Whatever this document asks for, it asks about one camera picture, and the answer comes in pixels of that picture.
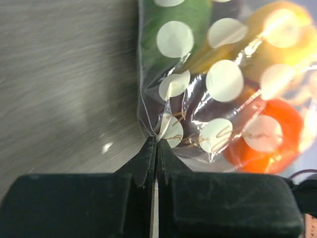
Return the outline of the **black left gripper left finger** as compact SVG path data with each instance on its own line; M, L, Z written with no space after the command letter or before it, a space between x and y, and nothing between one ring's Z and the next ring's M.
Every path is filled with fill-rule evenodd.
M150 238L156 139L114 173L28 174L0 204L3 238Z

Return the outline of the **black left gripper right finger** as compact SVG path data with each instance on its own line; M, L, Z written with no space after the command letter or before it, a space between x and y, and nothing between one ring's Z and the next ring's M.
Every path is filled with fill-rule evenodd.
M297 238L301 213L283 177L194 172L157 145L161 238Z

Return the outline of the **clear polka dot zip bag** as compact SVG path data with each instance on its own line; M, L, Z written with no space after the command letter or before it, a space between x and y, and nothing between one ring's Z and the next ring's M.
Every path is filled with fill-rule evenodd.
M286 64L270 66L259 82L249 80L238 64L228 59L217 61L207 72L194 73L188 68L213 23L223 18L244 21L258 8L275 1L211 0L209 27L202 44L161 73L144 73L140 68L138 32L141 130L145 136L166 140L175 155L193 170L244 172L227 162L223 151L241 136L245 123L273 99L291 105L304 120L300 153L278 174L288 177L317 170L317 60L298 71ZM316 1L288 1L303 7L317 28Z

